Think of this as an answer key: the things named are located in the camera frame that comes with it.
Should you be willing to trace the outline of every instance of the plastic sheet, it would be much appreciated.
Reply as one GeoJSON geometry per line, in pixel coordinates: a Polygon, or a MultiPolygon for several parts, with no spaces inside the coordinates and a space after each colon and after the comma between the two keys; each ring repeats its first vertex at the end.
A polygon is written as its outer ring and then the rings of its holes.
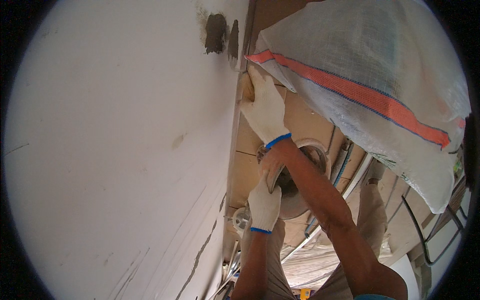
{"type": "MultiPolygon", "coordinates": [[[[392,256],[388,245],[389,235],[384,237],[380,249],[379,262],[385,262],[392,256]]],[[[280,258],[285,257],[293,247],[284,245],[280,258]]],[[[329,278],[339,263],[333,245],[324,245],[317,238],[305,245],[282,264],[283,272],[291,288],[310,288],[318,290],[329,278]]]]}
{"type": "Polygon", "coordinates": [[[458,57],[425,4],[309,3],[261,31],[247,58],[403,178],[433,213],[445,210],[449,152],[470,105],[458,57]]]}

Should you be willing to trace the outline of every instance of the white glove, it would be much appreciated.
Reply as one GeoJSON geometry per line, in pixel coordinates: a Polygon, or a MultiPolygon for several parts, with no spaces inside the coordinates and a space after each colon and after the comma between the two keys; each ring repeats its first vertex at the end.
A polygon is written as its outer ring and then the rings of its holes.
{"type": "Polygon", "coordinates": [[[280,214],[282,189],[276,186],[273,193],[270,194],[267,187],[267,175],[267,172],[263,174],[260,182],[248,196],[250,212],[252,213],[251,231],[272,233],[280,214]]]}
{"type": "Polygon", "coordinates": [[[276,142],[291,136],[283,123],[285,103],[271,76],[262,78],[253,66],[248,67],[248,74],[255,90],[255,101],[242,100],[240,109],[265,147],[270,148],[276,142]]]}

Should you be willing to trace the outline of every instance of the black wire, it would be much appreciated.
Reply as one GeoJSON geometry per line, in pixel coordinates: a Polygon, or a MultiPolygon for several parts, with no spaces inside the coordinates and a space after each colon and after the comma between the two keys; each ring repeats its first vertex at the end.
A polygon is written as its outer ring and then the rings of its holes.
{"type": "Polygon", "coordinates": [[[413,215],[413,211],[412,209],[410,208],[410,205],[408,205],[407,203],[407,200],[405,199],[405,197],[402,195],[402,203],[405,204],[405,207],[407,208],[407,211],[408,213],[410,214],[410,217],[412,218],[412,221],[413,221],[413,224],[415,225],[415,229],[417,230],[417,233],[419,235],[419,238],[420,238],[420,243],[421,243],[421,246],[422,246],[422,249],[423,249],[423,255],[425,256],[425,263],[427,266],[433,266],[434,264],[437,263],[437,261],[440,260],[440,258],[443,256],[443,254],[445,254],[445,252],[448,250],[448,248],[450,247],[450,245],[453,243],[453,241],[455,240],[456,236],[462,231],[463,229],[463,226],[461,225],[460,223],[460,226],[459,227],[459,224],[456,222],[455,220],[455,217],[456,215],[453,214],[453,211],[452,211],[452,208],[447,205],[447,211],[452,214],[452,218],[454,219],[454,222],[455,224],[457,225],[457,228],[458,230],[455,232],[455,234],[453,235],[452,239],[448,242],[447,246],[445,246],[445,248],[442,250],[442,252],[437,256],[437,258],[432,262],[430,260],[430,256],[429,256],[429,252],[428,252],[428,248],[427,248],[427,241],[425,240],[425,238],[423,237],[423,233],[420,229],[420,225],[418,224],[417,222],[417,219],[415,218],[415,216],[413,215]]]}

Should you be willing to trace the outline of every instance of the beige pants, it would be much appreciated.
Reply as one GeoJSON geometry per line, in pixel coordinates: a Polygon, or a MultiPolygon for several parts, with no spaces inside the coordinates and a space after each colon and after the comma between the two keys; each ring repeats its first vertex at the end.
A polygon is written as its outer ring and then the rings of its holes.
{"type": "MultiPolygon", "coordinates": [[[[250,231],[251,220],[247,224],[240,243],[240,263],[245,265],[247,253],[252,240],[250,231]]],[[[375,184],[368,184],[362,187],[360,191],[360,208],[357,221],[357,228],[360,234],[372,247],[373,252],[378,257],[384,233],[387,229],[387,216],[385,206],[375,184]]],[[[268,236],[267,244],[267,271],[268,271],[268,291],[264,299],[292,299],[294,296],[288,285],[288,281],[283,273],[280,262],[280,251],[282,250],[283,240],[285,238],[285,222],[278,219],[272,234],[268,236]]],[[[343,273],[341,264],[335,269],[324,285],[310,297],[312,300],[319,299],[353,299],[347,279],[343,273]]]]}

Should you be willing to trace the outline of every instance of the dirt smudge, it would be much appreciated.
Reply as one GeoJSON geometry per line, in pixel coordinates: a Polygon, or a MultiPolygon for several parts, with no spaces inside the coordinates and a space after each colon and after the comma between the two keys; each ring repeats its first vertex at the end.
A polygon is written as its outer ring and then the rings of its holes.
{"type": "Polygon", "coordinates": [[[183,142],[183,139],[185,138],[185,136],[187,134],[188,134],[188,132],[185,132],[184,134],[179,135],[175,140],[173,140],[172,150],[175,150],[178,147],[180,147],[180,144],[183,142]]]}

